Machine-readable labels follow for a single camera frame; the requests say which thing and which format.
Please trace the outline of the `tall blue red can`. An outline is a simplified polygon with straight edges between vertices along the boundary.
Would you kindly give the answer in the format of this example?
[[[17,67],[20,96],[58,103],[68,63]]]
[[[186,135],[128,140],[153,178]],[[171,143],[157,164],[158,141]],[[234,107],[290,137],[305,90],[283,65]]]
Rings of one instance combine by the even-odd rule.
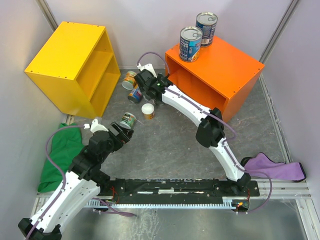
[[[130,92],[130,94],[127,96],[127,99],[132,102],[132,103],[135,103],[135,104],[138,104],[141,102],[143,98],[143,95],[140,91],[140,88],[138,85],[136,85],[132,91]]]

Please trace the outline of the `dark blue can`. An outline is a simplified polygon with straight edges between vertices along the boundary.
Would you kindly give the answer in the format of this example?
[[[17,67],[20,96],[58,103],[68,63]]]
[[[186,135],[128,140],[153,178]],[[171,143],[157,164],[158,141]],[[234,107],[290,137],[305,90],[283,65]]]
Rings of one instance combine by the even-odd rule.
[[[180,31],[179,57],[181,60],[191,63],[198,59],[202,36],[201,29],[196,26],[184,27]]]

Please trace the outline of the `orange shelf cabinet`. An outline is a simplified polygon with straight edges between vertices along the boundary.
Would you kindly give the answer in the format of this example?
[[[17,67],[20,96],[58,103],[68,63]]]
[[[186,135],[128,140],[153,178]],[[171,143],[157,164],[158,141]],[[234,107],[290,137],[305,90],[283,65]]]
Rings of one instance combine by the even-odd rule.
[[[165,52],[169,80],[201,105],[218,108],[225,122],[240,110],[265,67],[217,36],[194,62],[181,60],[179,50],[177,44]]]

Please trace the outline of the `blue can pull tab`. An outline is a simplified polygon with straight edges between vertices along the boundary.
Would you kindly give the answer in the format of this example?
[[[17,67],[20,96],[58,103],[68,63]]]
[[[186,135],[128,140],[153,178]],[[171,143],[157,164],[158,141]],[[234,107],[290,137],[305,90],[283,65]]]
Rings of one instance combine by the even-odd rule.
[[[201,12],[196,16],[195,25],[202,31],[201,47],[208,47],[213,38],[218,23],[218,17],[212,12]]]

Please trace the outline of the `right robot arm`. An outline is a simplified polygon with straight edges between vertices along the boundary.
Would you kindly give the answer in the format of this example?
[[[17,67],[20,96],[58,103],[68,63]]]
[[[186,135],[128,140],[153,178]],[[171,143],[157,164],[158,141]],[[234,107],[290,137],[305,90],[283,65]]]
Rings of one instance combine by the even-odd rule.
[[[231,193],[240,196],[246,192],[251,176],[236,159],[228,144],[224,133],[224,127],[228,125],[223,121],[221,111],[196,102],[180,91],[168,76],[154,76],[149,70],[143,69],[134,79],[144,96],[175,108],[197,126],[197,142],[215,155],[225,171]]]

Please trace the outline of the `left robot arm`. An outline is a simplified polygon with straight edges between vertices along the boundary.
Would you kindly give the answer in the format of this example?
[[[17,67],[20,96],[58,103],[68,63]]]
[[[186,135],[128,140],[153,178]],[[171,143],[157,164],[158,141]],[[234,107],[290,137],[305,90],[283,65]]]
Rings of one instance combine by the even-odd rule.
[[[110,191],[110,176],[101,171],[102,163],[109,154],[128,143],[134,133],[116,122],[111,126],[113,129],[108,129],[97,119],[79,125],[93,135],[88,145],[73,158],[67,171],[48,159],[61,174],[62,181],[36,214],[18,223],[25,239],[60,240],[67,225],[91,199]]]

